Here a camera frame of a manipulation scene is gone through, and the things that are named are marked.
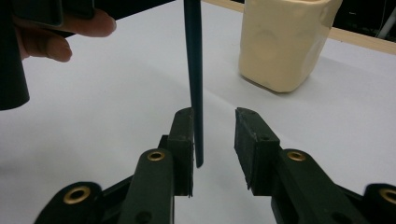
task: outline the finger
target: finger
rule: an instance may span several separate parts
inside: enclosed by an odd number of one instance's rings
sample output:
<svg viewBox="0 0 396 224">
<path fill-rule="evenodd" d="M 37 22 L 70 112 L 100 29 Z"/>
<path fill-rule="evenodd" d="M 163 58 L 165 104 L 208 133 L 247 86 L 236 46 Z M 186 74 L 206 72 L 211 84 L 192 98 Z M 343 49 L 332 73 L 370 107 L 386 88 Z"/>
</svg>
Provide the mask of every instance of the finger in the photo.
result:
<svg viewBox="0 0 396 224">
<path fill-rule="evenodd" d="M 68 62 L 72 56 L 67 41 L 50 31 L 22 29 L 21 42 L 25 52 L 35 57 L 47 57 L 58 62 Z"/>
<path fill-rule="evenodd" d="M 86 36 L 108 36 L 117 28 L 116 21 L 101 9 L 90 20 L 64 15 L 64 24 L 56 29 Z"/>
</svg>

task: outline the white tabletop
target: white tabletop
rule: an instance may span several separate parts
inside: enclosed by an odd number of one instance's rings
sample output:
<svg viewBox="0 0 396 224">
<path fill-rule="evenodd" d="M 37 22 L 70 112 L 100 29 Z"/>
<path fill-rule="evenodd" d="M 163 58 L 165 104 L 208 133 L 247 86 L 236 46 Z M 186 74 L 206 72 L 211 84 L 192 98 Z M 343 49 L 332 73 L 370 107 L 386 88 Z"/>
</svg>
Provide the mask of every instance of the white tabletop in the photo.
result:
<svg viewBox="0 0 396 224">
<path fill-rule="evenodd" d="M 176 197 L 176 223 L 275 223 L 233 149 L 234 110 L 257 111 L 283 148 L 313 156 L 362 194 L 396 185 L 396 56 L 328 40 L 310 78 L 275 94 L 238 73 L 242 14 L 203 3 L 205 164 L 194 196 Z M 190 106 L 182 1 L 118 22 L 108 38 L 69 38 L 69 63 L 23 62 L 31 101 L 0 112 L 0 223 L 30 224 L 61 188 L 106 189 Z"/>
</svg>

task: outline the black cylinder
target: black cylinder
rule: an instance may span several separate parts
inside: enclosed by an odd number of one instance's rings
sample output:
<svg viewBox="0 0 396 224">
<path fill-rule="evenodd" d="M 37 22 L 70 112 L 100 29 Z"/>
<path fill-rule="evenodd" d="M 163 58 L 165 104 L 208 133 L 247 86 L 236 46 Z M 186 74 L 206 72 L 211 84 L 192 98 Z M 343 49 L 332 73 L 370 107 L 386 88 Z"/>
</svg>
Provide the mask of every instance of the black cylinder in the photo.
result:
<svg viewBox="0 0 396 224">
<path fill-rule="evenodd" d="M 0 110 L 29 101 L 9 0 L 0 0 Z"/>
</svg>

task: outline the beige container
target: beige container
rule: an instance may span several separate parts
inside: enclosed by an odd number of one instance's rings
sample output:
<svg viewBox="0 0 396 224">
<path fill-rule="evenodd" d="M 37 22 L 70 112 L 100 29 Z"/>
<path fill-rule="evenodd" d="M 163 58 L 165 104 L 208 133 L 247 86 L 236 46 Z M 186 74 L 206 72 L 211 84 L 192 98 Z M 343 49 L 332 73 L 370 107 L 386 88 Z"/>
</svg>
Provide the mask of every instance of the beige container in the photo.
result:
<svg viewBox="0 0 396 224">
<path fill-rule="evenodd" d="M 272 91 L 309 76 L 342 0 L 246 0 L 239 71 Z"/>
</svg>

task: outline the human hand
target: human hand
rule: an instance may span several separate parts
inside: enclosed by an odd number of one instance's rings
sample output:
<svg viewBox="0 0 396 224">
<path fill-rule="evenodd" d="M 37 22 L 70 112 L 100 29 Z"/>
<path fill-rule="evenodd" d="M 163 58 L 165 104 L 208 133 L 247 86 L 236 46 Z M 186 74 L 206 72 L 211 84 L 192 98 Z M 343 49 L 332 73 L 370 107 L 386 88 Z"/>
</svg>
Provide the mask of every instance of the human hand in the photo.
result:
<svg viewBox="0 0 396 224">
<path fill-rule="evenodd" d="M 104 37 L 111 35 L 117 27 L 114 19 L 100 9 L 95 10 L 95 15 L 90 20 L 64 15 L 64 23 L 60 27 L 43 26 L 19 18 L 14 18 L 14 24 L 22 60 L 34 56 L 47 57 L 64 63 L 72 56 L 69 43 L 62 36 L 46 29 Z"/>
</svg>

